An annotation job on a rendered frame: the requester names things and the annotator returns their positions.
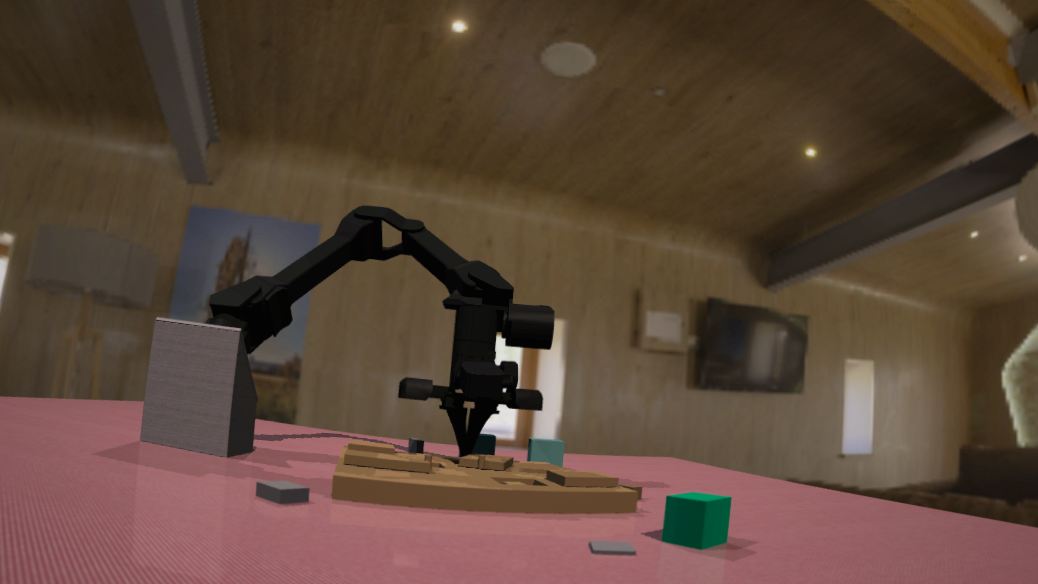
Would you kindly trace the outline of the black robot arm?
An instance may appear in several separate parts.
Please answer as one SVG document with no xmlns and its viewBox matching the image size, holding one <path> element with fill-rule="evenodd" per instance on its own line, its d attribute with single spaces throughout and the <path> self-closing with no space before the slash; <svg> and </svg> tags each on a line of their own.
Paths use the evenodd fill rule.
<svg viewBox="0 0 1038 584">
<path fill-rule="evenodd" d="M 402 231 L 402 243 L 383 247 L 382 223 Z M 448 288 L 446 309 L 456 310 L 454 341 L 496 345 L 502 332 L 507 347 L 551 350 L 554 310 L 544 305 L 513 304 L 514 287 L 494 268 L 479 260 L 467 261 L 447 244 L 434 237 L 421 220 L 406 219 L 397 211 L 360 206 L 342 220 L 334 237 L 273 276 L 254 276 L 209 298 L 213 319 L 204 324 L 242 328 L 248 354 L 292 322 L 291 305 L 351 260 L 388 260 L 412 256 Z M 461 356 L 461 353 L 463 354 Z M 492 358 L 490 356 L 493 356 Z M 516 389 L 518 364 L 485 353 L 470 360 L 461 351 L 452 376 L 452 389 L 467 398 L 502 397 L 503 389 Z"/>
</svg>

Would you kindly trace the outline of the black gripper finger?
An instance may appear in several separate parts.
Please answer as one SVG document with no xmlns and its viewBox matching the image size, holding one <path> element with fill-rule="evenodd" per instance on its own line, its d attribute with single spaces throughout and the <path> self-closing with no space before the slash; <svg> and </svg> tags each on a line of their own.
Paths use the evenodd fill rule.
<svg viewBox="0 0 1038 584">
<path fill-rule="evenodd" d="M 469 419 L 467 424 L 467 452 L 466 455 L 471 455 L 475 442 L 479 438 L 479 434 L 485 426 L 486 422 L 493 414 L 499 414 L 500 411 L 494 410 L 481 410 L 470 408 Z"/>
<path fill-rule="evenodd" d="M 467 452 L 467 427 L 466 427 L 466 415 L 467 407 L 455 407 L 455 406 L 444 406 L 439 405 L 439 409 L 447 411 L 450 418 L 450 424 L 455 432 L 456 441 L 458 444 L 460 456 L 466 456 Z"/>
</svg>

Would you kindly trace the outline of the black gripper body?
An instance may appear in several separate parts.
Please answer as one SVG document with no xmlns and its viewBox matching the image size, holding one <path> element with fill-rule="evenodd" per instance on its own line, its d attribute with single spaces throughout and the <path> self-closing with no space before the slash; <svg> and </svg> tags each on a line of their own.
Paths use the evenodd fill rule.
<svg viewBox="0 0 1038 584">
<path fill-rule="evenodd" d="M 433 385 L 433 380 L 404 378 L 400 381 L 398 398 L 424 401 L 427 398 L 441 398 L 442 405 L 455 407 L 463 407 L 464 401 L 475 402 L 474 409 L 481 410 L 497 411 L 498 404 L 501 404 L 508 409 L 543 411 L 543 395 L 539 390 L 506 389 L 501 398 L 492 399 L 491 397 L 467 398 L 463 393 L 457 393 L 452 389 L 452 376 L 459 352 L 469 352 L 470 360 L 483 360 L 485 353 L 494 354 L 496 359 L 495 347 L 493 344 L 483 342 L 454 341 L 449 387 Z"/>
</svg>

